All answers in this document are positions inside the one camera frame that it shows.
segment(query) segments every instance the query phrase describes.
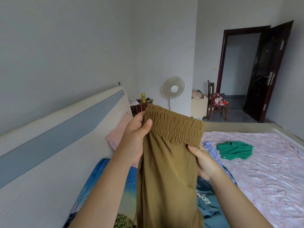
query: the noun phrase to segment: hand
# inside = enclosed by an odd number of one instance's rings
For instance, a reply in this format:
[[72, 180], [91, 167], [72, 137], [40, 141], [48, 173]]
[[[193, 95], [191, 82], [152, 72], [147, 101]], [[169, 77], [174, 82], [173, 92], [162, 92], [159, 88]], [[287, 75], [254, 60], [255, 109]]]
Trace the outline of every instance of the hand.
[[143, 137], [152, 127], [151, 119], [148, 119], [145, 124], [142, 125], [144, 114], [145, 111], [140, 112], [127, 124], [123, 137], [113, 155], [113, 157], [123, 158], [130, 166], [138, 161], [143, 154]]
[[213, 174], [217, 172], [220, 166], [217, 162], [209, 155], [207, 150], [200, 145], [200, 149], [188, 145], [188, 149], [193, 153], [197, 158], [198, 163], [198, 175], [205, 180], [211, 180]]

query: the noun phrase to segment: wall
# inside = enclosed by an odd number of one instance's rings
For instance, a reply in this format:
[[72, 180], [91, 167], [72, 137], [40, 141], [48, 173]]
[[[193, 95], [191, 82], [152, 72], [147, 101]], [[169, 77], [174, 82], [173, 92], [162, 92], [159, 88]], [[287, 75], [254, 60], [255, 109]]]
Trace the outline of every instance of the wall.
[[137, 0], [135, 42], [139, 86], [154, 104], [169, 108], [162, 85], [172, 76], [184, 80], [172, 110], [190, 116], [197, 0]]
[[129, 0], [0, 0], [0, 134], [119, 81], [139, 97], [132, 11]]
[[246, 95], [260, 33], [228, 36], [221, 93]]
[[266, 117], [304, 139], [304, 0], [285, 0], [277, 25], [294, 20]]
[[198, 0], [193, 88], [207, 93], [207, 80], [216, 85], [225, 29], [274, 25], [283, 1]]

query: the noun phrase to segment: yellow fabric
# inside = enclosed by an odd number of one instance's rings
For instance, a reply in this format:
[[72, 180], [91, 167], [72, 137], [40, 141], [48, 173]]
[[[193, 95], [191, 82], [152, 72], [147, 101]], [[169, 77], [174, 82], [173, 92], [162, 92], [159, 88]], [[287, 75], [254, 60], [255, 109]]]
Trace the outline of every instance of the yellow fabric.
[[137, 170], [137, 226], [202, 227], [196, 207], [197, 162], [187, 144], [199, 147], [204, 123], [151, 104], [144, 122], [148, 118], [153, 126]]

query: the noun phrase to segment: white headboard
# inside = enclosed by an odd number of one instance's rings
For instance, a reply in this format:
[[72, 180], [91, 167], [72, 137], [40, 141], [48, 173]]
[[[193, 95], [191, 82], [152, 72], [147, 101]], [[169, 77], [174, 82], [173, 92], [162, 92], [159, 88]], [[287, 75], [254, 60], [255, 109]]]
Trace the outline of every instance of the white headboard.
[[0, 227], [62, 228], [127, 111], [118, 86], [1, 136]]

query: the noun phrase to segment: ruched waistband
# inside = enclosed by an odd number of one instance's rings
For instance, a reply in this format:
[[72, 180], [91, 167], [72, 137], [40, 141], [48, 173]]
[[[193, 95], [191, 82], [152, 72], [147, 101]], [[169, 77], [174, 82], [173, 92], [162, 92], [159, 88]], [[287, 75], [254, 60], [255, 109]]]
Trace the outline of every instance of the ruched waistband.
[[144, 122], [151, 118], [151, 133], [174, 144], [188, 144], [199, 148], [204, 122], [190, 118], [157, 105], [148, 104]]

